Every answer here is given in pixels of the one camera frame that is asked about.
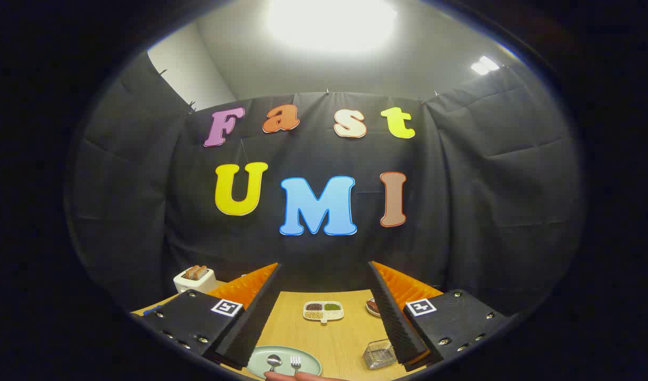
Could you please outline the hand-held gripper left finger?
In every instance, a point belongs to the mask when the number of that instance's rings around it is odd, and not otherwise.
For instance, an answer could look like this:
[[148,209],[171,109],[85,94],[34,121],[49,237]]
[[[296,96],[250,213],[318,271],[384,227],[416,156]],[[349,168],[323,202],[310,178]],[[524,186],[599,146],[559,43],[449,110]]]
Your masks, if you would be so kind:
[[240,370],[280,295],[281,267],[264,266],[207,293],[183,291],[143,314],[142,324],[184,350]]

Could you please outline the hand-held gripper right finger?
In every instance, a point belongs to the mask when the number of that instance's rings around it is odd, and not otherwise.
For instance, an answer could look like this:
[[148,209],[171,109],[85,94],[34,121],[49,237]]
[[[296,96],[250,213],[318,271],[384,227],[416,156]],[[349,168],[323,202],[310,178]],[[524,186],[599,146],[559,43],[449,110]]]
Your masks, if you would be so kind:
[[368,287],[399,364],[442,367],[501,335],[511,317],[461,289],[441,292],[378,262]]

